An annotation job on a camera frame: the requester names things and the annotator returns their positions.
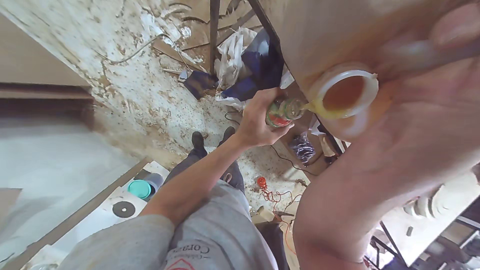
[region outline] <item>orange liquid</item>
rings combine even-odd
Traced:
[[[323,99],[325,110],[347,110],[360,98],[365,83],[363,77],[348,77],[334,84]]]

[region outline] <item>dirty floor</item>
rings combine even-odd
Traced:
[[[151,44],[129,58],[158,35],[174,46],[191,42],[199,22],[180,20],[182,8],[159,0],[0,0],[2,14],[92,86],[95,130],[132,156],[150,156],[168,169],[188,154],[193,131],[208,135],[205,144],[212,151],[223,131],[236,126],[224,118],[227,107],[210,96],[197,101],[176,75],[164,70],[183,70],[183,63],[158,53]],[[182,55],[208,70],[208,46]],[[282,144],[275,147],[288,156]],[[303,190],[295,180],[307,179],[270,147],[246,152],[239,166],[254,209],[274,205],[258,190],[258,176],[267,179],[270,191],[294,195]],[[278,208],[283,210],[289,202],[287,194]]]

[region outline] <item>black disc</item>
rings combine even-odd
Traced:
[[[113,205],[113,213],[119,218],[129,218],[135,214],[135,206],[131,202],[121,201]]]

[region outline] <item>forearm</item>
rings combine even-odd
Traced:
[[[307,249],[361,261],[382,216],[438,184],[426,178],[416,151],[402,147],[408,131],[391,136],[383,128],[378,124],[359,138],[304,192],[294,226],[300,263]]]
[[[236,135],[232,135],[212,153],[160,188],[141,215],[160,214],[175,225],[179,224],[208,198],[222,174],[248,148]]]

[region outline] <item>teal lid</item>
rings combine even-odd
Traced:
[[[147,181],[135,180],[128,185],[128,191],[140,199],[145,199],[152,192],[152,187]]]

